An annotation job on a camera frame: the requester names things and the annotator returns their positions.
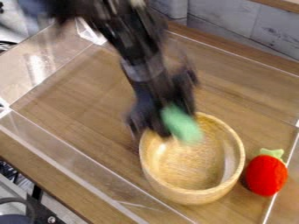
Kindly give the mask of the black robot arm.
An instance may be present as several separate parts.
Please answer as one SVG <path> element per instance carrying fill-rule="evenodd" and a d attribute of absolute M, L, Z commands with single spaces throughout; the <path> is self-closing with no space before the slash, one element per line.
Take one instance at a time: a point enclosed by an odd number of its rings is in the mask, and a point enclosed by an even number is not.
<path fill-rule="evenodd" d="M 144 0 L 47 0 L 50 17 L 63 25 L 83 18 L 120 55 L 120 66 L 135 90 L 135 105 L 126 123 L 134 134 L 154 131 L 160 137 L 191 142 L 202 137 L 192 90 L 199 83 L 187 64 L 170 70 L 164 62 L 167 23 Z"/>

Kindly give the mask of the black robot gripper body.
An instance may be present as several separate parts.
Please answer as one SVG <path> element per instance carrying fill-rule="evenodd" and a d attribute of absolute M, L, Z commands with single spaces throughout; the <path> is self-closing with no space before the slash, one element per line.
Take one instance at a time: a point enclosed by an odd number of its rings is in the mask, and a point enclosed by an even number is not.
<path fill-rule="evenodd" d="M 184 111 L 180 88 L 187 86 L 194 90 L 199 79 L 194 69 L 183 66 L 174 74 L 163 71 L 151 80 L 146 82 L 130 80 L 130 84 L 135 90 L 136 102 L 127 115 L 126 124 L 132 134 L 139 135 L 146 129 L 152 130 L 152 117 L 162 117 L 162 110 L 166 106 L 175 104 Z"/>

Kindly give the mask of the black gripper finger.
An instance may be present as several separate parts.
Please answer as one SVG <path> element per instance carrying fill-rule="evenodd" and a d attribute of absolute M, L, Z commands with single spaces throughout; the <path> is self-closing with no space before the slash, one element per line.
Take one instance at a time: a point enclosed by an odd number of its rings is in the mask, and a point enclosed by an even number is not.
<path fill-rule="evenodd" d="M 170 130 L 166 128 L 162 117 L 159 115 L 152 117 L 152 130 L 162 138 L 167 138 L 172 135 Z"/>
<path fill-rule="evenodd" d="M 195 106 L 195 96 L 194 96 L 192 87 L 182 86 L 180 98 L 182 98 L 182 107 L 186 113 L 190 116 L 194 116 L 196 111 L 196 106 Z"/>

